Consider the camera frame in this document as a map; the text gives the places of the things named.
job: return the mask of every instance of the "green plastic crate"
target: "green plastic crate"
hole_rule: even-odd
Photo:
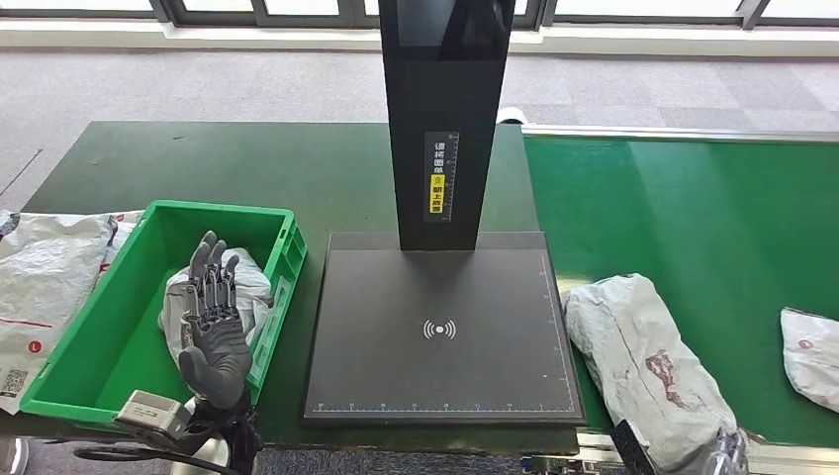
[[[135,389],[182,402],[192,397],[169,356],[157,315],[166,280],[187,265],[207,230],[228,247],[247,249],[271,281],[274,306],[251,345],[247,375],[255,403],[306,257],[294,214],[155,201],[70,323],[21,410],[83,428],[117,430],[111,419]]]

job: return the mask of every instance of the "black cable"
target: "black cable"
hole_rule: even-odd
[[[185,463],[194,467],[203,468],[204,470],[218,472],[222,475],[242,475],[228,467],[223,467],[200,458],[150,448],[95,445],[78,447],[73,450],[73,455],[85,460],[98,460],[103,462],[138,462],[159,458],[161,460]]]

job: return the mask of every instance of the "black vertical pole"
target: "black vertical pole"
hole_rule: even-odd
[[[379,0],[402,250],[475,248],[513,0]]]

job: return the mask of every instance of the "gray robotic hand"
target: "gray robotic hand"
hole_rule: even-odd
[[[189,262],[189,305],[181,325],[181,375],[201,399],[219,409],[233,407],[245,388],[253,355],[236,309],[233,255],[222,266],[227,244],[207,232]]]

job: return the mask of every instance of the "white plastic package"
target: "white plastic package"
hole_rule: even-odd
[[[716,382],[682,343],[653,283],[615,276],[564,296],[569,337],[615,424],[627,420],[665,470],[682,468],[722,428],[737,430]]]
[[[262,273],[262,269],[253,261],[253,257],[242,248],[228,249],[222,254],[222,267],[227,265],[232,255],[238,255],[235,268],[236,308],[241,317],[245,341],[251,344],[259,336],[271,307],[271,282]],[[163,297],[163,309],[157,317],[157,325],[166,336],[169,354],[178,365],[178,354],[183,350],[181,344],[181,318],[187,310],[186,284],[189,269],[183,268],[166,281],[166,294]]]
[[[0,409],[18,412],[90,294],[115,226],[109,215],[0,211]]]
[[[792,387],[839,413],[839,322],[795,309],[781,310],[784,369]]]

